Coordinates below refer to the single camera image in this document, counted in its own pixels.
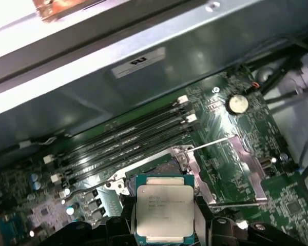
screw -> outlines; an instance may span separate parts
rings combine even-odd
[[[209,1],[205,6],[207,12],[214,12],[215,9],[220,7],[220,2]]]
[[[186,158],[185,158],[184,156],[179,156],[179,157],[178,157],[178,161],[182,162],[182,161],[184,161],[184,160],[186,160]]]
[[[255,228],[257,228],[258,230],[261,230],[261,231],[266,230],[266,227],[264,227],[262,224],[256,224]]]
[[[225,220],[225,219],[217,219],[217,222],[220,223],[220,224],[226,224],[227,220]]]
[[[198,196],[200,194],[200,189],[199,188],[195,188],[194,189],[194,195]]]
[[[279,155],[279,158],[280,158],[281,161],[287,161],[288,160],[288,155],[285,154],[285,153],[281,153]]]
[[[220,88],[219,87],[214,87],[212,89],[212,93],[219,93],[220,92]]]

ul label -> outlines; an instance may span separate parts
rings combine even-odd
[[[163,59],[165,59],[165,48],[160,47],[154,51],[151,51],[145,55],[137,57],[128,61],[127,63],[123,63],[113,68],[112,73],[116,78],[121,78],[151,64],[157,63]]]

chip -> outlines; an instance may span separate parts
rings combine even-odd
[[[46,216],[47,214],[49,214],[47,209],[42,209],[41,210],[41,215],[42,216]]]
[[[290,212],[290,214],[296,214],[296,213],[299,213],[301,211],[301,206],[296,201],[290,202],[286,206],[287,206],[287,209]]]

capacitor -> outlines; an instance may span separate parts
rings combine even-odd
[[[74,212],[79,208],[79,204],[78,203],[74,203],[73,205],[69,206],[67,209],[66,209],[66,213],[68,215],[72,215],[74,214]]]
[[[41,232],[44,232],[44,228],[42,226],[38,226],[36,228],[33,228],[29,232],[29,235],[30,235],[30,237],[35,237],[35,236],[38,236]]]
[[[33,189],[38,191],[41,188],[41,183],[39,181],[36,181],[33,183]]]
[[[65,194],[65,196],[68,196],[69,194],[71,194],[71,190],[69,188],[66,188],[64,190],[64,194]]]
[[[39,179],[39,176],[36,173],[32,173],[30,179],[32,182],[36,182]]]
[[[232,114],[243,114],[249,106],[248,100],[243,95],[233,95],[227,101],[227,110]]]
[[[29,201],[33,201],[34,199],[35,199],[35,194],[28,194],[27,195],[27,199],[29,200]]]

electrolytic capacitor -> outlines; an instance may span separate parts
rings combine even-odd
[[[79,204],[78,203],[74,203],[73,205],[69,206],[67,209],[66,209],[66,213],[68,215],[73,215],[74,212],[79,208]]]
[[[39,179],[39,176],[36,173],[32,173],[30,179],[32,182],[36,182]]]
[[[38,191],[41,188],[41,183],[39,181],[36,181],[33,183],[33,189]]]

